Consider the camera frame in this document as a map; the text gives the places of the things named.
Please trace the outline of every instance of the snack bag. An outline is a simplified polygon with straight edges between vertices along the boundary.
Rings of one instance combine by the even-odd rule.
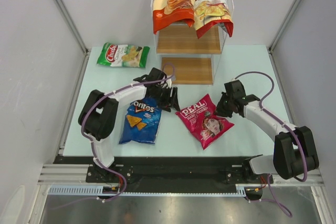
[[[196,127],[192,134],[197,138],[201,143],[202,148],[205,150],[232,126],[234,126],[234,124],[230,123],[225,118],[205,113],[198,116]]]
[[[154,98],[144,98],[132,102],[127,109],[119,144],[125,144],[130,141],[155,144],[161,111]]]
[[[191,134],[201,143],[203,149],[234,126],[225,118],[214,115],[215,110],[216,106],[207,94],[196,104],[176,112]]]
[[[205,113],[213,114],[215,110],[216,105],[211,101],[209,94],[206,94],[205,97],[200,99],[196,104],[186,107],[175,114],[181,118],[188,130],[193,132],[196,128],[197,117]]]
[[[154,34],[179,20],[191,27],[194,24],[194,3],[195,0],[154,0]]]
[[[97,64],[111,67],[145,68],[149,47],[105,43]]]
[[[198,38],[216,24],[219,24],[230,37],[232,36],[233,22],[227,0],[196,0],[194,6],[194,27]]]

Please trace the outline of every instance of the wooden board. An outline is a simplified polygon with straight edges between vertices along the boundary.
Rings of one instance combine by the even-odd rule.
[[[175,67],[176,80],[173,84],[213,84],[211,59],[209,58],[162,58],[162,67],[172,63]],[[164,71],[172,74],[171,66]]]
[[[198,39],[194,27],[171,25],[160,30],[157,43],[158,54],[221,54],[217,26]]]

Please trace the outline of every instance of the pink snack bag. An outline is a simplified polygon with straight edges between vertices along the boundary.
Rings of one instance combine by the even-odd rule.
[[[201,143],[203,149],[234,126],[228,120],[214,115],[215,109],[215,104],[207,94],[196,104],[176,112],[188,130]]]

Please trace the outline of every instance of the chabe chip bag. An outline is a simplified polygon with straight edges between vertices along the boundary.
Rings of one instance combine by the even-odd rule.
[[[111,67],[145,68],[149,47],[105,43],[97,64]]]
[[[229,36],[233,33],[233,22],[227,0],[196,0],[194,5],[196,34],[201,38],[212,26],[218,24]]]

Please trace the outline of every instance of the doritos logo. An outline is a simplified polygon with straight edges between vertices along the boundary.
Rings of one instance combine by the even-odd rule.
[[[133,105],[135,106],[135,112],[143,112],[143,111],[148,111],[150,113],[153,113],[155,108],[154,107],[150,107],[147,104],[143,103],[143,102],[139,102],[139,101],[135,101],[133,103]]]

